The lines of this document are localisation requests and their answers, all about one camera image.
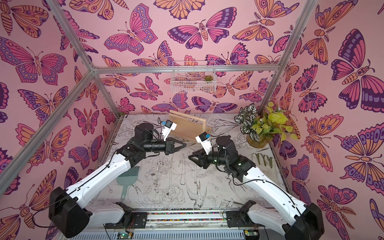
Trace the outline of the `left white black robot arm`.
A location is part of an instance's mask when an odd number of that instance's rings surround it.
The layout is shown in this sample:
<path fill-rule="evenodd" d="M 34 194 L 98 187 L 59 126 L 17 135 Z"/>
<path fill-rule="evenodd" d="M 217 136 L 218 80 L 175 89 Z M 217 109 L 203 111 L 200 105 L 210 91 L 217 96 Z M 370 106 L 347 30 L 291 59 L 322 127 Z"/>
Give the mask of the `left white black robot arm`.
<path fill-rule="evenodd" d="M 147 153 L 170 155 L 186 147 L 181 141 L 169 137 L 177 124 L 167 120 L 161 137 L 154 139 L 157 132 L 154 125 L 142 123 L 135 127 L 135 135 L 121 148 L 117 149 L 110 160 L 81 181 L 62 189 L 57 187 L 50 194 L 49 219 L 68 239 L 80 234 L 92 220 L 99 224 L 117 223 L 124 214 L 124 208 L 111 209 L 107 214 L 97 214 L 86 210 L 91 200 L 108 184 L 121 174 L 135 167 L 147 158 Z"/>

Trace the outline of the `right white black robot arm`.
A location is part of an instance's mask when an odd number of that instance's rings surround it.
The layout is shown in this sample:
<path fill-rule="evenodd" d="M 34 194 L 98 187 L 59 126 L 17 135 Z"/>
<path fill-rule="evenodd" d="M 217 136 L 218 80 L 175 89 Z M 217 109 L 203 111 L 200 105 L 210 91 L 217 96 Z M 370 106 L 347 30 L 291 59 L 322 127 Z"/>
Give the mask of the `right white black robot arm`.
<path fill-rule="evenodd" d="M 320 208 L 298 200 L 275 184 L 252 160 L 238 153 L 230 136 L 216 139 L 216 151 L 209 134 L 200 134 L 196 141 L 202 149 L 189 155 L 189 160 L 204 169 L 210 165 L 223 166 L 225 173 L 255 190 L 275 208 L 268 210 L 248 201 L 240 212 L 253 223 L 279 233 L 286 240 L 319 240 L 323 236 L 325 227 Z"/>

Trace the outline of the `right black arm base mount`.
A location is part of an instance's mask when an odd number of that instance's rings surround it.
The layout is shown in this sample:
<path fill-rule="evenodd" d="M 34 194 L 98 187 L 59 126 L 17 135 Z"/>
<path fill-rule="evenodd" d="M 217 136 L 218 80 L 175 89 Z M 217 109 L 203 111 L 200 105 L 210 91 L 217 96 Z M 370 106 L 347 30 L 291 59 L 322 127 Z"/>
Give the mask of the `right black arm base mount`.
<path fill-rule="evenodd" d="M 247 201 L 242 207 L 237 211 L 224 211 L 223 218 L 227 220 L 227 226 L 229 228 L 234 227 L 259 227 L 262 226 L 257 224 L 255 221 L 251 220 L 248 215 L 248 212 L 251 207 L 256 205 L 257 203 L 254 201 Z"/>

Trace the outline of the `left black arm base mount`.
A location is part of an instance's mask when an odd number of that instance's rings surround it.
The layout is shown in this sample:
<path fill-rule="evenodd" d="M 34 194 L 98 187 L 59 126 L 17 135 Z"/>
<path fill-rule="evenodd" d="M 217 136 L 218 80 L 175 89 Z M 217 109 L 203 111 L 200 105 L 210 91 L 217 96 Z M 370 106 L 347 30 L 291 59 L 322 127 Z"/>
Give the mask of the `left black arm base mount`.
<path fill-rule="evenodd" d="M 105 224 L 107 229 L 144 229 L 147 223 L 147 212 L 135 212 L 131 207 L 123 202 L 115 202 L 123 211 L 124 214 L 116 223 Z"/>

